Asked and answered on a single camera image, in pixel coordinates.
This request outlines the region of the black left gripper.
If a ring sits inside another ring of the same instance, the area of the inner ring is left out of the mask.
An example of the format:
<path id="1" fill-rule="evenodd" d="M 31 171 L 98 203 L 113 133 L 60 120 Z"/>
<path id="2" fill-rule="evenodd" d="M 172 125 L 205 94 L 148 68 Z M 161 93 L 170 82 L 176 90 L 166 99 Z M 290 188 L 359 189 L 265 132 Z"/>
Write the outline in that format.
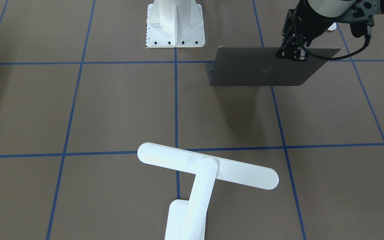
<path id="1" fill-rule="evenodd" d="M 318 14 L 307 0 L 300 0 L 294 9 L 289 9 L 282 29 L 282 42 L 276 58 L 292 61 L 308 61 L 305 48 L 296 44 L 296 38 L 302 38 L 306 46 L 321 36 L 334 21 Z"/>

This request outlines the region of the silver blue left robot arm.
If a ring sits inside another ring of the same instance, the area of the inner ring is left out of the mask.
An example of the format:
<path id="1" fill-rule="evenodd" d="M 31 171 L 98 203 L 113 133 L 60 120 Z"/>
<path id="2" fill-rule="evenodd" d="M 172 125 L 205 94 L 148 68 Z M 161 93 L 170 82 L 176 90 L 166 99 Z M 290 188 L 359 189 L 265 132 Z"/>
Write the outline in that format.
<path id="1" fill-rule="evenodd" d="M 361 53 L 369 46 L 375 15 L 384 15 L 384 0 L 301 0 L 289 9 L 282 30 L 283 40 L 276 57 L 293 61 L 316 59 L 337 61 Z M 335 23 L 347 23 L 355 38 L 364 37 L 364 45 L 340 57 L 319 56 L 309 50 L 312 41 Z"/>

